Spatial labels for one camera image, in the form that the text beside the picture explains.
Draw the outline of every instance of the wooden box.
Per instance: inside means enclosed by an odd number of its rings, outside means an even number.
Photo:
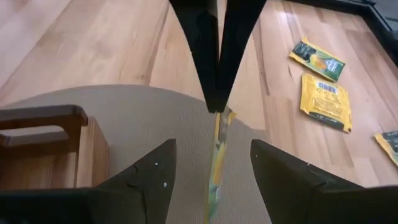
[[[0,190],[91,187],[108,178],[108,145],[79,106],[0,110],[0,130],[8,130],[0,131]]]

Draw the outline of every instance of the wooden floor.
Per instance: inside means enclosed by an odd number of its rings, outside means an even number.
[[[219,0],[220,33],[225,1]],[[353,131],[299,111],[301,75],[287,58],[302,37],[339,56]],[[363,186],[398,183],[373,140],[398,129],[398,69],[362,18],[268,0],[229,106],[281,149]],[[190,49],[168,0],[0,0],[0,105],[84,85],[138,84],[203,100]]]

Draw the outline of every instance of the wooden handle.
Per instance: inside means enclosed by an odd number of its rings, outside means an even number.
[[[81,127],[87,124],[86,113],[77,105],[0,110],[0,130],[60,126],[67,134],[66,136],[62,135],[63,132],[43,133],[14,137],[0,134],[0,154],[3,156],[43,156],[78,152]]]

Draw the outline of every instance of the barcode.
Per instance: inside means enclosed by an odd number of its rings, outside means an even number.
[[[324,89],[326,91],[329,91],[331,93],[337,94],[337,89],[331,85],[326,84],[326,83],[318,82],[318,87],[321,89]]]

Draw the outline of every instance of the hardwood floor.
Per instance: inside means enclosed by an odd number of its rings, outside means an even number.
[[[222,33],[225,1],[219,0]],[[288,59],[302,38],[346,62],[353,131],[299,111],[301,75]],[[398,184],[373,139],[398,129],[398,68],[359,16],[268,0],[229,99],[273,145],[363,186]],[[0,0],[0,105],[84,85],[136,84],[203,100],[190,49],[168,0]]]

